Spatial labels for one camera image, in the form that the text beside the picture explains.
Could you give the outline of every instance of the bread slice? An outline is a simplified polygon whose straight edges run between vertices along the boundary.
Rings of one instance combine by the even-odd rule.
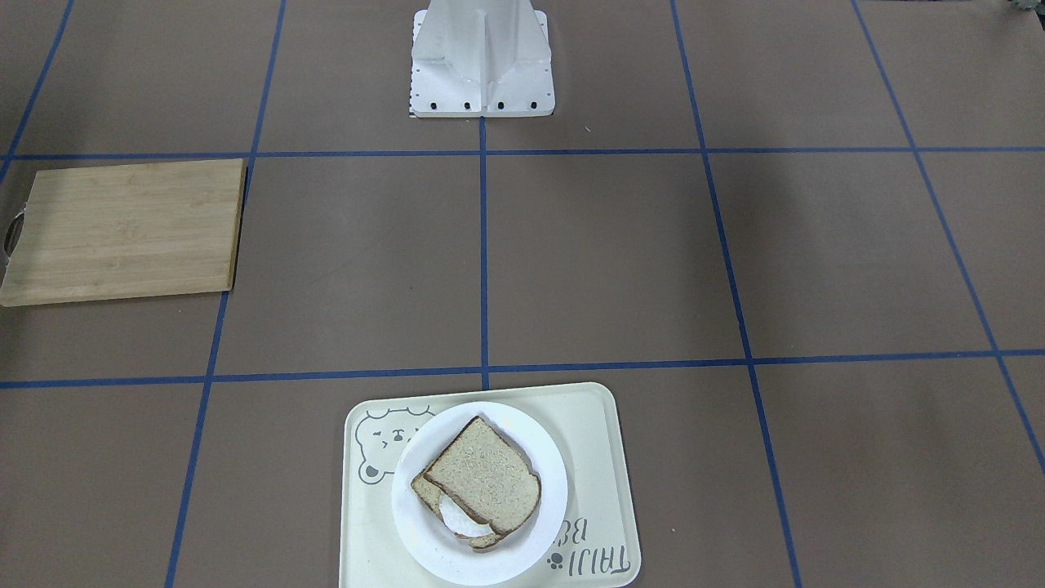
[[[414,493],[417,494],[417,497],[421,499],[421,502],[423,502],[424,505],[427,507],[429,511],[432,511],[432,514],[438,517],[439,520],[443,520],[442,509],[440,508],[439,504],[440,500],[444,496],[443,491],[439,490],[438,486],[424,479],[424,472],[418,474],[417,477],[414,478],[414,481],[410,484],[410,487],[414,489]],[[481,551],[483,549],[489,549],[490,547],[493,547],[498,542],[501,542],[502,539],[505,538],[504,535],[497,535],[496,533],[490,533],[482,537],[466,537],[456,532],[454,533],[454,535],[457,536],[458,539],[467,540],[468,545],[470,545],[471,548],[475,549],[477,551]]]
[[[439,520],[443,520],[443,514],[439,508],[439,499],[443,496],[443,491],[439,490],[439,487],[424,479],[424,472],[421,472],[414,478],[414,481],[410,483],[410,488],[414,489],[414,494],[424,502],[424,505],[428,508],[429,511]]]
[[[501,536],[522,526],[540,500],[540,478],[481,417],[468,423],[423,476],[472,520]]]

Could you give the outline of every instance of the cutting board hole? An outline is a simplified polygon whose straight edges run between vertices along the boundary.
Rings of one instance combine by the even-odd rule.
[[[3,237],[3,252],[9,257],[15,252],[18,244],[18,237],[22,236],[22,224],[25,221],[25,212],[19,212],[18,216],[7,226],[7,234]]]

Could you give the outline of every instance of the plastic tray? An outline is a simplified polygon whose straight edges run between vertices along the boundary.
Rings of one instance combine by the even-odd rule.
[[[375,400],[353,408],[345,420],[341,588],[456,586],[428,573],[403,547],[392,519],[391,476],[414,431],[440,411],[474,401],[507,404],[540,423],[562,453],[570,484],[565,520],[547,556],[496,586],[630,584],[642,554],[617,403],[589,382]]]

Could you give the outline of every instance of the whole wheat bread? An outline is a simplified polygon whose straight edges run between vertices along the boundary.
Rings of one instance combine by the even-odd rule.
[[[468,423],[422,476],[498,536],[522,526],[540,500],[540,478],[481,417]]]

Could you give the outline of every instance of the wooden cutting board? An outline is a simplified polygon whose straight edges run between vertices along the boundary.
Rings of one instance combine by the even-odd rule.
[[[232,287],[242,159],[39,171],[0,305]]]

